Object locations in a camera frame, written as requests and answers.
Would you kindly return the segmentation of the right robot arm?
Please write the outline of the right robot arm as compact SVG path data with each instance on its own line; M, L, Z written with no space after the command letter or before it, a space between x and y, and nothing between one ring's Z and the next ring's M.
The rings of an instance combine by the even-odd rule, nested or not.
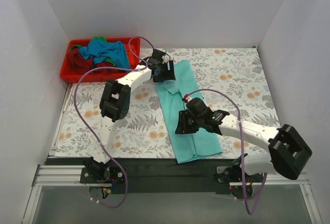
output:
M312 150L291 125L281 128L267 127L247 121L239 121L227 111L213 111L200 98L187 102L186 109L178 114L176 134L194 134L200 129L209 133L243 139L258 146L266 154L245 155L233 169L238 181L245 181L251 175L278 173L296 180L312 156Z

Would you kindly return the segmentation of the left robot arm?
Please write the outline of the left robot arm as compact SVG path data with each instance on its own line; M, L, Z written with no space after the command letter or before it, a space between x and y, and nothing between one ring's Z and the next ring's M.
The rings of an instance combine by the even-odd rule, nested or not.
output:
M92 159L84 163L88 174L95 181L103 183L111 177L106 163L110 157L106 153L110 141L115 137L117 128L129 111L131 93L149 81L164 82L175 80L174 62L165 60L168 54L154 49L152 55L141 61L135 69L117 80L108 80L100 100L101 128L97 136L99 148L92 153Z

